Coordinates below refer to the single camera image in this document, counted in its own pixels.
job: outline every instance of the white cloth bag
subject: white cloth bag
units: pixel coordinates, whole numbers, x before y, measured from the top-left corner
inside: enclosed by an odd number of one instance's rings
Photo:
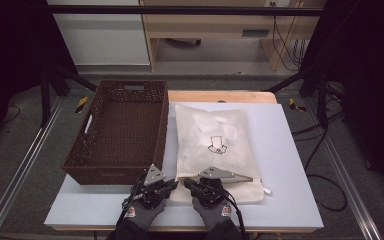
[[[190,202],[189,189],[182,179],[198,180],[198,173],[213,166],[235,174],[223,178],[223,187],[237,203],[253,203],[264,198],[257,162],[248,140],[245,109],[208,112],[182,105],[175,106],[178,135],[176,179],[179,185],[171,193],[174,202]]]

